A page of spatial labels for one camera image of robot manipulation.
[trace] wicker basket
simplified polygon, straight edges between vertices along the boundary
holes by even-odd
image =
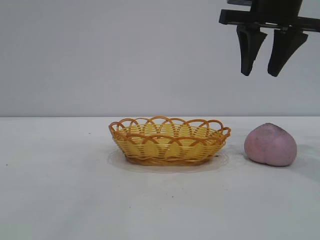
[[[217,124],[218,130],[210,124]],[[218,120],[164,116],[125,118],[111,123],[109,129],[127,160],[144,166],[203,164],[226,144],[231,132]]]

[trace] yellow basket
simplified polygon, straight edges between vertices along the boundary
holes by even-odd
[[[210,128],[217,124],[218,130]],[[125,118],[109,125],[113,140],[127,160],[144,166],[196,166],[225,144],[231,129],[218,120],[156,116]]]

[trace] white table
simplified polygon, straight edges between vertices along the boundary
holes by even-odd
[[[126,162],[120,119],[0,118],[1,240],[320,239],[320,117],[213,117],[232,136],[197,167]],[[266,122],[296,139],[293,165],[247,160]]]

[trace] white wall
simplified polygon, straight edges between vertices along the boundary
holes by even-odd
[[[320,33],[278,78],[240,73],[225,0],[3,0],[0,116],[320,116]],[[301,16],[320,18],[320,1]]]

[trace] basket rim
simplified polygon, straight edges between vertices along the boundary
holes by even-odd
[[[164,120],[163,123],[155,123],[154,120],[156,119],[162,119]],[[145,120],[146,123],[144,124],[140,124],[137,122],[137,120]],[[174,123],[173,121],[180,121],[182,122],[181,124],[177,124]],[[124,122],[130,122],[129,126],[124,126],[123,123]],[[220,132],[221,136],[220,137],[216,137],[216,136],[209,136],[209,137],[196,137],[196,136],[172,136],[172,135],[167,135],[167,134],[161,134],[161,126],[163,126],[164,124],[172,124],[175,126],[189,126],[191,128],[206,128],[209,129],[211,131],[214,132]],[[190,123],[201,123],[199,126],[192,126],[190,125]],[[216,130],[210,127],[210,123],[217,123],[220,125],[220,129]],[[122,133],[120,132],[121,129],[129,129],[132,126],[142,126],[142,125],[147,125],[147,124],[152,124],[155,126],[159,126],[160,127],[160,131],[157,134],[152,134],[152,135],[146,135],[146,134],[142,134],[142,133]],[[223,144],[225,142],[225,140],[230,137],[231,135],[231,129],[229,127],[225,127],[223,125],[223,123],[219,120],[216,119],[212,119],[212,120],[205,120],[205,119],[200,119],[200,118],[196,118],[196,119],[191,119],[191,120],[184,120],[182,118],[178,118],[178,117],[172,117],[172,118],[168,118],[166,116],[154,116],[152,118],[147,118],[147,117],[137,117],[137,118],[123,118],[120,121],[114,121],[109,125],[109,130],[112,134],[112,136],[115,138],[116,136],[123,138],[125,141],[129,141],[133,144],[137,144],[136,142],[134,142],[131,138],[132,137],[139,137],[139,138],[143,138],[144,141],[142,142],[142,144],[144,144],[147,141],[151,141],[155,144],[158,144],[157,141],[155,141],[155,138],[168,138],[171,141],[169,142],[169,144],[172,144],[173,142],[178,143],[179,145],[181,145],[179,140],[182,139],[190,139],[190,140],[195,140],[196,142],[194,142],[194,145],[198,144],[198,143],[202,143],[204,145],[206,144],[206,141],[209,140],[213,140],[213,141],[218,141],[220,144]]]

